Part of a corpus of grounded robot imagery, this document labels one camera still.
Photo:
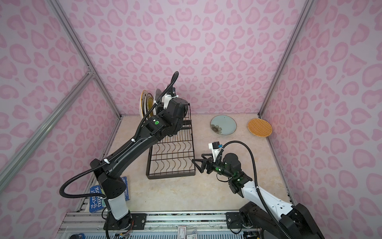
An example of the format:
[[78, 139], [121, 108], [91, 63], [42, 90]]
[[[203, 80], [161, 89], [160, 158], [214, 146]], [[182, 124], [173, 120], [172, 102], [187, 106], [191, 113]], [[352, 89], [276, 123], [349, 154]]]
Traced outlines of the white plate orange sunburst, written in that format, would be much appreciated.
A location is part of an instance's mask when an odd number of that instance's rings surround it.
[[149, 112], [149, 110], [153, 107], [153, 102], [154, 102], [154, 99], [152, 94], [147, 93], [144, 100], [144, 115], [146, 115]]

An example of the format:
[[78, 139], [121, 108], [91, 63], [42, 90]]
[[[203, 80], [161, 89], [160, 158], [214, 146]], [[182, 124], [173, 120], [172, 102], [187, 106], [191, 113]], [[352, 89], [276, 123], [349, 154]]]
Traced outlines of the grey blue plate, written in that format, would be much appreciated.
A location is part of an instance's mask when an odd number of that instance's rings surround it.
[[155, 91], [154, 102], [158, 106], [162, 103], [162, 98], [163, 98], [162, 93], [163, 93], [163, 91], [160, 89], [156, 89], [156, 91]]

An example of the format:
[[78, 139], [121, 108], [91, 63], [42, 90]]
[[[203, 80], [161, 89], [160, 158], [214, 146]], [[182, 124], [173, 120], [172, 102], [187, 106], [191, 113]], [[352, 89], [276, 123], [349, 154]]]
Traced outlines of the green woven bamboo tray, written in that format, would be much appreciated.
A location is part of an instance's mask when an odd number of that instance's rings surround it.
[[147, 96], [146, 96], [146, 110], [147, 112], [149, 112], [151, 110], [151, 108], [153, 107], [153, 104], [154, 104], [154, 98], [152, 96], [151, 93], [149, 93]]

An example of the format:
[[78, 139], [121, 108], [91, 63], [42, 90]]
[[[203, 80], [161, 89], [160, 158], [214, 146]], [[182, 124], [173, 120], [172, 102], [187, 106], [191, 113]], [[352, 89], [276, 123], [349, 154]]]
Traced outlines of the star plate yellow rim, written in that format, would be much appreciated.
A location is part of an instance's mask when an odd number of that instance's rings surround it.
[[143, 118], [146, 114], [146, 96], [148, 94], [147, 90], [143, 90], [140, 96], [140, 116]]

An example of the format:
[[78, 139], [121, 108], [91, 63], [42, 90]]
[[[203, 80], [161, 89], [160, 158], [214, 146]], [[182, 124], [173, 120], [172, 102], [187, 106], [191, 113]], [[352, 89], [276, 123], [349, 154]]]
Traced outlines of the orange woven tray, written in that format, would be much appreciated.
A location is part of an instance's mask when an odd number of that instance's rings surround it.
[[268, 137], [272, 134], [273, 128], [269, 122], [263, 119], [251, 119], [247, 128], [255, 136]]

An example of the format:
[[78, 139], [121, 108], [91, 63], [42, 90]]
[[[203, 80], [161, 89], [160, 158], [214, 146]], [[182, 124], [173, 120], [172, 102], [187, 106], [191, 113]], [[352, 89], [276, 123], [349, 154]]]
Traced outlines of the pale blue flower plate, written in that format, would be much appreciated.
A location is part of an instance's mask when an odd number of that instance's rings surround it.
[[216, 134], [230, 135], [236, 131], [237, 123], [230, 116], [218, 115], [211, 120], [210, 127]]

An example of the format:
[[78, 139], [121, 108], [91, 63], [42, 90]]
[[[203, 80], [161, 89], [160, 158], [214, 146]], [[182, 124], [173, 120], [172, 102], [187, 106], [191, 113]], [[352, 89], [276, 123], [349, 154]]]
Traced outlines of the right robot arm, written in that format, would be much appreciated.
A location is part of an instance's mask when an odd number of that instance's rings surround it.
[[227, 177], [233, 194], [249, 201], [239, 210], [243, 227], [259, 227], [278, 239], [324, 238], [307, 207], [285, 202], [257, 186], [241, 169], [236, 154], [229, 153], [222, 161], [214, 160], [212, 154], [203, 154], [192, 162], [201, 173], [215, 172]]

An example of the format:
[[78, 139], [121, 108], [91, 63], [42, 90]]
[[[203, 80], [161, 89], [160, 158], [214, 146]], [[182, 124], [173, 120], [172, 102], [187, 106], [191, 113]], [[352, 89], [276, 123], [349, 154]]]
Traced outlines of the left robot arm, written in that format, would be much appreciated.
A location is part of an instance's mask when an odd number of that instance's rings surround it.
[[108, 215], [104, 229], [127, 229], [131, 224], [130, 211], [125, 202], [126, 185], [121, 179], [125, 169], [147, 149], [166, 137], [176, 135], [183, 126], [189, 103], [181, 98], [172, 99], [167, 108], [152, 116], [138, 128], [139, 133], [106, 159], [93, 160], [91, 168], [106, 199]]

